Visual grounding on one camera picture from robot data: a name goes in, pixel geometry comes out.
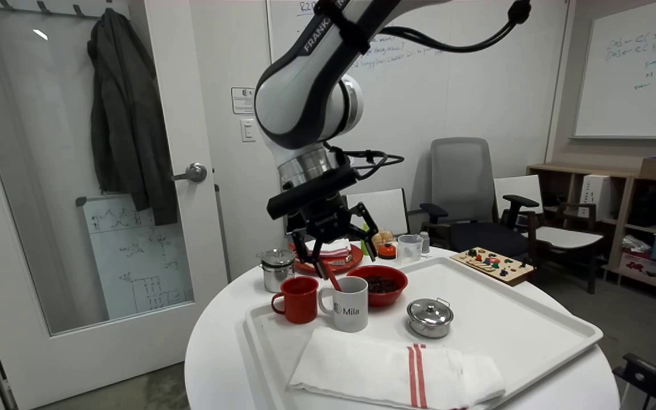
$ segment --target metal lid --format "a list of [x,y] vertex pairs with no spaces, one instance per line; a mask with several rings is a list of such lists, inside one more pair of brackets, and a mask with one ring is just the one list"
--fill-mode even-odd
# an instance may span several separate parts
[[412,300],[406,313],[414,324],[439,329],[447,325],[455,314],[450,313],[448,303],[437,298],[416,298]]
[[286,248],[270,248],[270,250],[261,252],[261,265],[270,266],[270,268],[290,266],[292,260],[294,260],[294,255]]

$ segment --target red mug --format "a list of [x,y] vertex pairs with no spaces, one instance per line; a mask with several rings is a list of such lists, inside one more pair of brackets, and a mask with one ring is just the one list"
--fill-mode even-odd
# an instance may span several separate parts
[[315,279],[290,279],[281,284],[281,291],[270,298],[270,308],[278,314],[284,314],[292,324],[307,324],[317,316],[317,295],[319,281]]

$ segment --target glass door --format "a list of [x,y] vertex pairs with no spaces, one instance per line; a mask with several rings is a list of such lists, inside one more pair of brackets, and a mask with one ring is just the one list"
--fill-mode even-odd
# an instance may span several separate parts
[[[96,83],[94,52],[120,78]],[[207,167],[171,180],[210,164],[198,85],[187,0],[0,0],[0,358],[20,409],[179,363],[227,282]],[[175,213],[132,176],[175,186]]]

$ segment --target white tray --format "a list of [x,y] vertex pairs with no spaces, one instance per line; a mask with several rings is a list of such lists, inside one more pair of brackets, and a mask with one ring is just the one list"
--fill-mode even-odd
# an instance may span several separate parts
[[[406,345],[416,342],[404,329],[406,305],[414,298],[448,300],[455,314],[448,337],[422,342],[490,355],[505,378],[505,396],[491,409],[529,389],[601,340],[597,325],[552,309],[453,260],[434,257],[404,266],[404,272],[409,279],[404,296],[389,309],[371,313],[368,325],[359,336]],[[249,314],[244,331],[250,358],[261,371],[267,409],[374,409],[286,389],[286,381],[313,331],[324,325],[329,325],[324,320],[292,325],[281,314],[274,314],[269,305]]]

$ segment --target red bowl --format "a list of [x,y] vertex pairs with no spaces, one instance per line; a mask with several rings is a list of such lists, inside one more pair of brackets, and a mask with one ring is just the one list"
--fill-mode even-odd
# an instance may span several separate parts
[[374,309],[395,305],[407,284],[406,273],[382,265],[367,265],[348,276],[358,276],[368,282],[368,308]]

